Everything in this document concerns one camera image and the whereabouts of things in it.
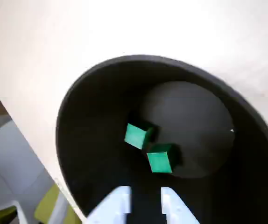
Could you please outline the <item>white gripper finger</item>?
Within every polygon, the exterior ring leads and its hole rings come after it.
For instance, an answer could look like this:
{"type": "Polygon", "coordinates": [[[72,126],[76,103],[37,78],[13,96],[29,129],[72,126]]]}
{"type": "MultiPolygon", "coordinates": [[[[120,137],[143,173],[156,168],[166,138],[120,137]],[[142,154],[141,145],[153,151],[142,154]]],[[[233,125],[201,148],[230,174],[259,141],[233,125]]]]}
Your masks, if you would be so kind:
{"type": "Polygon", "coordinates": [[[126,224],[131,213],[131,187],[119,186],[89,214],[86,224],[126,224]]]}
{"type": "Polygon", "coordinates": [[[161,187],[161,206],[167,224],[200,224],[180,196],[170,187],[161,187]]]}

